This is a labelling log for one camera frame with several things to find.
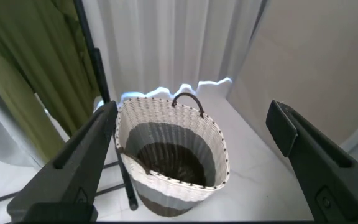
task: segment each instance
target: white and brown basket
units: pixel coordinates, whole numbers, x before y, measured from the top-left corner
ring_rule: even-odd
[[[200,110],[179,105],[192,97]],[[197,98],[133,98],[119,108],[116,147],[144,205],[166,217],[181,215],[229,179],[222,131]]]

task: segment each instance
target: green garment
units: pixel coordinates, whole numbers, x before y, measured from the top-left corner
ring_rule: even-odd
[[[0,95],[45,161],[63,140],[34,96],[71,136],[99,89],[72,0],[0,0]]]

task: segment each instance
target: gray fabric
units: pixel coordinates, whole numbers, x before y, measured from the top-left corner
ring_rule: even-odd
[[[206,185],[215,184],[215,163],[212,152],[202,137],[188,128],[167,123],[142,123],[134,127],[126,141],[125,150],[134,156],[147,144],[171,143],[193,152],[204,167]]]
[[[132,179],[132,183],[136,186],[136,190],[140,195],[142,195],[143,197],[146,197],[150,201],[155,202],[155,203],[157,203],[161,206],[164,206],[166,208],[174,208],[177,210],[184,210],[184,209],[193,208],[194,206],[196,206],[197,204],[199,204],[201,202],[201,201],[185,202],[178,198],[166,196],[163,193],[161,193],[157,190],[151,189],[150,187],[148,187],[134,179]]]
[[[13,118],[0,97],[0,161],[16,166],[45,165],[36,148]]]

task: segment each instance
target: basket rim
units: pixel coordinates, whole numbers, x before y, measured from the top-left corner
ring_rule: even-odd
[[[167,100],[167,99],[162,99],[162,98],[156,98],[156,97],[134,97],[134,98],[129,98],[127,100],[125,100],[123,102],[123,104],[121,106],[119,106],[118,108],[118,116],[116,119],[116,134],[114,137],[114,141],[115,141],[115,145],[116,145],[116,149],[119,149],[120,147],[123,148],[123,150],[125,150],[124,147],[122,147],[119,144],[119,128],[120,128],[120,120],[121,120],[121,111],[123,110],[123,108],[127,105],[127,102],[132,101],[132,100],[136,100],[136,101],[165,101],[166,103],[172,104],[172,100]],[[178,103],[177,105],[181,106],[181,109],[183,110],[195,110],[195,111],[199,111],[198,109],[191,107],[191,106],[187,106],[181,103]],[[165,181],[170,182],[171,184],[175,184],[181,187],[186,187],[186,188],[191,188],[191,189],[195,189],[195,190],[207,190],[207,191],[214,191],[217,189],[221,189],[222,187],[224,187],[227,184],[227,181],[229,180],[229,176],[230,176],[230,163],[229,163],[229,155],[227,153],[227,146],[226,146],[226,140],[223,137],[223,132],[221,131],[221,129],[219,128],[218,124],[212,119],[212,117],[210,117],[207,113],[204,112],[204,119],[208,120],[208,122],[212,122],[212,125],[216,127],[216,129],[218,130],[219,135],[222,138],[222,145],[223,145],[223,153],[225,155],[225,161],[226,161],[226,178],[218,185],[214,185],[212,187],[210,186],[202,186],[202,185],[198,185],[198,184],[191,184],[188,182],[183,182],[180,180],[176,180],[172,177],[167,177],[163,174],[160,174],[156,171],[150,170],[150,173],[148,175],[152,175],[158,179],[162,179]]]

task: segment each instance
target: marble floor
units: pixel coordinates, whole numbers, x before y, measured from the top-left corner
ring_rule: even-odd
[[[221,128],[227,143],[231,176],[227,185],[189,212],[174,218],[160,217],[142,202],[129,209],[124,189],[96,197],[98,220],[125,221],[223,221],[223,220],[312,220],[313,217],[295,176],[264,144],[235,109],[214,89],[197,90],[204,110]],[[170,98],[166,93],[156,97]],[[191,98],[180,103],[196,106]],[[113,148],[106,163],[116,161]],[[35,175],[29,167],[0,162],[0,196],[20,190]],[[122,183],[118,166],[103,170],[99,190]],[[9,200],[0,202],[0,223],[10,221],[6,213]]]

